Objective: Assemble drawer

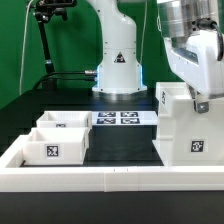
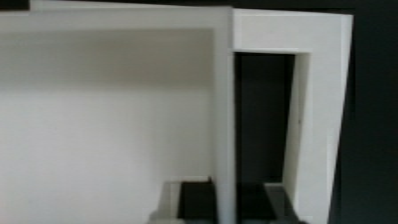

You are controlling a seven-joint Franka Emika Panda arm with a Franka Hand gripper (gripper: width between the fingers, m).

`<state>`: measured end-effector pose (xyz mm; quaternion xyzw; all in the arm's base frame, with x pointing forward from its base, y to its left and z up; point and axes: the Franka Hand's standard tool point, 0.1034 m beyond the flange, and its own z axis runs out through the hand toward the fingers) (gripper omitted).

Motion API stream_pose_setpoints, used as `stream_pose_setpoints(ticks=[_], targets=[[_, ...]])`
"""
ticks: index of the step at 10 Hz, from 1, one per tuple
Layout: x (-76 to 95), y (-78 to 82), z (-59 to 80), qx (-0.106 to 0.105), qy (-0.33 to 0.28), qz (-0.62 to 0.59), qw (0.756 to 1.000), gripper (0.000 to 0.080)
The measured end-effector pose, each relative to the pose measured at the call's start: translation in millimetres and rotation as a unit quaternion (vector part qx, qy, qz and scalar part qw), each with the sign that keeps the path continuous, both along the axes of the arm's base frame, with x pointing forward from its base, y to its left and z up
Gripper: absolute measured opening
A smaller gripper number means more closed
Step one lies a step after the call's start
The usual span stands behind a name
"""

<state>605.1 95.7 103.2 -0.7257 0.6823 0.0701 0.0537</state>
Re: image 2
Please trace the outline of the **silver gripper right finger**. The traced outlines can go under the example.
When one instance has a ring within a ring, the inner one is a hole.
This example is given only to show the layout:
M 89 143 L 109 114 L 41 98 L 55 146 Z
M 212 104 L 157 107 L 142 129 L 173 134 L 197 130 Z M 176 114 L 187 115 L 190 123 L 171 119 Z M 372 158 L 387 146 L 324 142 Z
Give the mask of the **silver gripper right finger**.
M 238 224 L 309 224 L 300 220 L 281 183 L 242 183 L 236 187 Z

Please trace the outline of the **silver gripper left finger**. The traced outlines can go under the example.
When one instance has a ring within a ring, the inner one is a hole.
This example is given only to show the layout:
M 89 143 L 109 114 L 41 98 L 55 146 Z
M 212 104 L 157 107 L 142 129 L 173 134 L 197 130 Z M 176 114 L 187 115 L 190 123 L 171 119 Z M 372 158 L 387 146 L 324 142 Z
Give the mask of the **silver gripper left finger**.
M 212 178 L 164 183 L 149 224 L 217 224 L 217 193 Z

